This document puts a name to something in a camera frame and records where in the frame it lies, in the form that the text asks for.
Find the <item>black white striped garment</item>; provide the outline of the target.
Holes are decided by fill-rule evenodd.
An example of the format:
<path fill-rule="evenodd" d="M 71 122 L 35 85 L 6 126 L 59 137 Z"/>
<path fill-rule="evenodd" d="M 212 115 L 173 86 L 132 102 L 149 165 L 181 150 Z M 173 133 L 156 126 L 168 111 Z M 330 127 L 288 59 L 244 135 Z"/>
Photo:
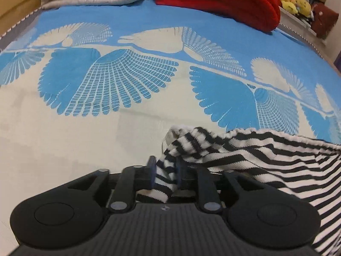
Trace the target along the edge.
<path fill-rule="evenodd" d="M 321 217 L 313 248 L 321 255 L 340 254 L 340 146 L 272 129 L 233 129 L 224 134 L 175 125 L 163 141 L 151 190 L 140 202 L 165 203 L 177 191 L 176 161 L 211 172 L 240 172 L 309 202 Z"/>

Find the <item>yellow plush toys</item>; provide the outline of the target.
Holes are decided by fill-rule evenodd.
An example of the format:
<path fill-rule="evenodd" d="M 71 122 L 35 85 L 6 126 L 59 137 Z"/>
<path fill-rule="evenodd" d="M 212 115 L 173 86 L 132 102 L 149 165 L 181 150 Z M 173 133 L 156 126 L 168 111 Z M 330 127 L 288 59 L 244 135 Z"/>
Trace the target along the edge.
<path fill-rule="evenodd" d="M 312 7 L 309 0 L 277 0 L 280 7 L 292 15 L 312 18 Z"/>

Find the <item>blue white patterned bedsheet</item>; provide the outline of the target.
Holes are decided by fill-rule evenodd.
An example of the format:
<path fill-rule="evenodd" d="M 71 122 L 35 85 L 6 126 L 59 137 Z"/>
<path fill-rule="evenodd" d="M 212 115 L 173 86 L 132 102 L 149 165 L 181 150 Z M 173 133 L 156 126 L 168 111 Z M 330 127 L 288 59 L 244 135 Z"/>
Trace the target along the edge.
<path fill-rule="evenodd" d="M 175 125 L 340 146 L 340 75 L 280 29 L 144 0 L 62 7 L 1 40 L 1 254 L 21 201 L 163 154 Z"/>

